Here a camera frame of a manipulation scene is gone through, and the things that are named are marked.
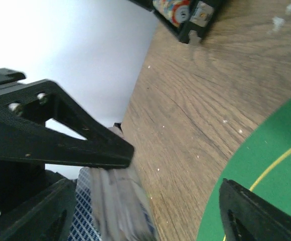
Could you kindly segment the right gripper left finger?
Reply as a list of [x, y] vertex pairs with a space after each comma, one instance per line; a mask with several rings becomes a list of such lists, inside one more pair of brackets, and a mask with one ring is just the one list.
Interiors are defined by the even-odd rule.
[[75, 210], [75, 184], [61, 179], [0, 216], [0, 240], [67, 240]]

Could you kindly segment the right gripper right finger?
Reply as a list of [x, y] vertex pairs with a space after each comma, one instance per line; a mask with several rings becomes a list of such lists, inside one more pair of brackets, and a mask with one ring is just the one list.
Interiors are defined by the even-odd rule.
[[233, 180], [223, 179], [219, 208], [226, 240], [291, 240], [291, 216]]

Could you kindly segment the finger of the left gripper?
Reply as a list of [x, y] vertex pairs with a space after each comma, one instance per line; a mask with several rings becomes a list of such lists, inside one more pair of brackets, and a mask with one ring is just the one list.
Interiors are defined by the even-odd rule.
[[112, 169], [133, 155], [56, 82], [0, 85], [0, 160]]

